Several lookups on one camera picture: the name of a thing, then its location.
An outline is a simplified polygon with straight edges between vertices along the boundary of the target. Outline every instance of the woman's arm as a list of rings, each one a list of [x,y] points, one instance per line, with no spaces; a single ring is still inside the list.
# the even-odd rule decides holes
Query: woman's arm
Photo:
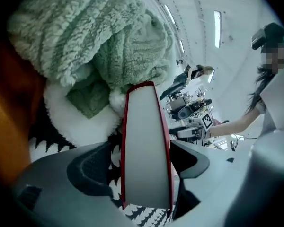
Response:
[[[191,74],[193,73],[193,69],[192,68],[190,68],[189,70],[188,70],[188,76],[187,76],[187,79],[190,79],[191,78]]]
[[[260,111],[254,108],[249,113],[235,122],[227,122],[210,128],[210,137],[237,134],[249,127],[260,115]]]

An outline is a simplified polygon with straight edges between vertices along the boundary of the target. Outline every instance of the ceiling light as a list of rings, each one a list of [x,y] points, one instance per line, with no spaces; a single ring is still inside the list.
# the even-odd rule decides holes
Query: ceiling light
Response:
[[[182,43],[182,40],[180,40],[180,46],[181,46],[181,50],[182,50],[182,53],[184,54],[184,47],[183,47],[183,43]]]
[[[239,140],[244,140],[244,136],[243,135],[232,134],[231,137],[238,138]]]
[[[211,81],[212,81],[212,79],[213,79],[213,74],[214,74],[214,70],[213,70],[213,72],[209,75],[208,83],[211,83]]]
[[[172,15],[171,15],[171,12],[170,12],[169,8],[167,7],[167,5],[164,5],[164,7],[165,7],[165,9],[166,9],[167,13],[169,14],[169,17],[170,17],[170,19],[171,19],[172,23],[173,23],[173,24],[175,24],[175,20],[174,20],[174,18],[172,17]]]
[[[221,32],[222,32],[222,17],[221,12],[215,11],[214,12],[214,23],[215,23],[215,43],[214,45],[219,48],[221,45]]]

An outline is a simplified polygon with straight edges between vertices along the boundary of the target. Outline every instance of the black and white patterned fabric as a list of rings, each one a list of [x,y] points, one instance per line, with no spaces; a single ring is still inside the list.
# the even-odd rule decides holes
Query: black and white patterned fabric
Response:
[[[121,145],[122,134],[116,131],[108,141],[111,144],[111,165],[108,169],[107,184],[113,191],[112,202],[126,215],[133,223],[140,227],[160,227],[171,221],[166,209],[154,209],[129,204],[122,209],[121,196]],[[47,115],[44,102],[40,104],[37,123],[31,128],[30,132],[30,154],[32,161],[46,155],[63,152],[76,148],[65,140],[53,127]]]

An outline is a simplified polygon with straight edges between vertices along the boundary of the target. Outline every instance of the orange fabric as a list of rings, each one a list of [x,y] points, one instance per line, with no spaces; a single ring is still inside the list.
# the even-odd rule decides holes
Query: orange fabric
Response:
[[[45,87],[45,78],[0,43],[0,181],[8,186],[30,164],[28,133]]]

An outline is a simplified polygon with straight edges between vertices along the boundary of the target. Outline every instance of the ceiling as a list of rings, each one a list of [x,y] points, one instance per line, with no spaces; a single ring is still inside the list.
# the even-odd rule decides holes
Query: ceiling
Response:
[[[250,47],[251,36],[264,25],[278,21],[263,0],[153,0],[181,39],[190,64],[210,65],[215,69],[211,83],[201,81],[206,95],[219,109],[222,119],[233,120],[244,113],[248,94],[253,92],[260,54]],[[171,22],[167,5],[176,26]],[[215,47],[214,11],[222,14],[220,48]],[[177,41],[177,50],[181,50]]]

